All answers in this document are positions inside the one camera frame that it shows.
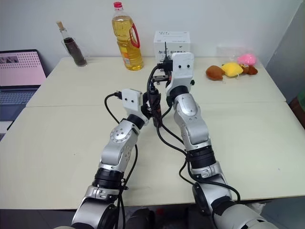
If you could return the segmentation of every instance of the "laptop screen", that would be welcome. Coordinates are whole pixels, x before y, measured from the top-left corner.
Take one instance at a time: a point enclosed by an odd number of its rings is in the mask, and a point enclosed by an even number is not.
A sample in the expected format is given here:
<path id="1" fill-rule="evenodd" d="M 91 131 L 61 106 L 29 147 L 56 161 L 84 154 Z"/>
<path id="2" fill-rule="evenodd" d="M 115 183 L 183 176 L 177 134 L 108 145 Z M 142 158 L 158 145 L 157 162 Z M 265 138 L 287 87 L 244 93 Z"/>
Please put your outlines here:
<path id="1" fill-rule="evenodd" d="M 41 85 L 46 79 L 36 50 L 0 52 L 0 87 Z"/>

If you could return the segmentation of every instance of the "brown plush toy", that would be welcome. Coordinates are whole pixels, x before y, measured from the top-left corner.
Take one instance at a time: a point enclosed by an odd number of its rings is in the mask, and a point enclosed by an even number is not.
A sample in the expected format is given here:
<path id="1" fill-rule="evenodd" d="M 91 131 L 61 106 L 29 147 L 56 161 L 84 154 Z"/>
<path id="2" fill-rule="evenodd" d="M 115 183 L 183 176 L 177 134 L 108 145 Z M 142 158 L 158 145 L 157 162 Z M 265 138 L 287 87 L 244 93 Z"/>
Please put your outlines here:
<path id="1" fill-rule="evenodd" d="M 216 65 L 210 66 L 205 73 L 210 80 L 223 80 L 224 70 Z"/>
<path id="2" fill-rule="evenodd" d="M 243 74 L 248 74 L 248 75 L 256 75 L 258 73 L 258 70 L 254 68 L 253 65 L 240 65 L 241 68 L 243 69 Z"/>

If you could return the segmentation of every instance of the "laptop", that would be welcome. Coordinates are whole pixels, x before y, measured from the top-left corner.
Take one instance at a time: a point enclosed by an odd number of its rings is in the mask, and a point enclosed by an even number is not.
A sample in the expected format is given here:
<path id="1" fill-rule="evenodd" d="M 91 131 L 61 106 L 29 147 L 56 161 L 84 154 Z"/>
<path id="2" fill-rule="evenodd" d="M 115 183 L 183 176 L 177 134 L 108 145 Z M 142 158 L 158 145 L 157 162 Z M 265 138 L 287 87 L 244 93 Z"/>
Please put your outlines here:
<path id="1" fill-rule="evenodd" d="M 45 81 L 38 51 L 0 51 L 0 121 L 14 121 Z"/>

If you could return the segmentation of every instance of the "cork stopper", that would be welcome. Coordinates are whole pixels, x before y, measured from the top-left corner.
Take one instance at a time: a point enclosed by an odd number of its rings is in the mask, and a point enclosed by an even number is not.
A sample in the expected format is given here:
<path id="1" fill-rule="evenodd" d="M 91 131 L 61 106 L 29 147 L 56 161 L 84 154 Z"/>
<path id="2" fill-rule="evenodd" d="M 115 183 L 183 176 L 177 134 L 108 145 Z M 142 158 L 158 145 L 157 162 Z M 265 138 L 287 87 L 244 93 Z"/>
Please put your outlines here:
<path id="1" fill-rule="evenodd" d="M 60 31 L 65 30 L 61 21 L 57 21 L 56 24 L 58 25 Z"/>

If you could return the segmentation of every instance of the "white cardboard box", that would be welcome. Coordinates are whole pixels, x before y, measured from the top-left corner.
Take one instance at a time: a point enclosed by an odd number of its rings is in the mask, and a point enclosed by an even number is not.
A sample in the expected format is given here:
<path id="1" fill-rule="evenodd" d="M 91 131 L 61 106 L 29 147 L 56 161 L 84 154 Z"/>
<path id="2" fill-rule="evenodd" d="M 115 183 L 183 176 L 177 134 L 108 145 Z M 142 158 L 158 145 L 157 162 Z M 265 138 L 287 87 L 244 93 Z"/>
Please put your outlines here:
<path id="1" fill-rule="evenodd" d="M 191 39 L 190 33 L 187 31 L 156 31 L 153 40 L 154 56 L 156 63 L 161 63 L 165 57 L 165 45 L 167 48 L 167 55 L 171 57 L 174 52 L 190 52 Z M 157 70 L 155 75 L 163 74 Z"/>

